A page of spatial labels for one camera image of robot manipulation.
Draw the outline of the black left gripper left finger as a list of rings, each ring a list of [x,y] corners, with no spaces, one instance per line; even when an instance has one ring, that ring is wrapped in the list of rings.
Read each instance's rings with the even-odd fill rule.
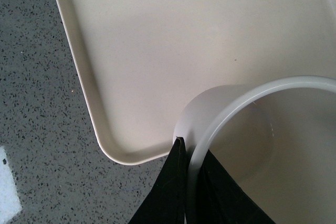
[[[186,180],[185,142],[177,137],[151,191],[129,223],[184,223]]]

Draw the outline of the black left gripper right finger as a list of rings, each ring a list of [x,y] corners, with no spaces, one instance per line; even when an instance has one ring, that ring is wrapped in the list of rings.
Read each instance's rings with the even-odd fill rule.
[[[199,223],[274,223],[208,151],[198,175]]]

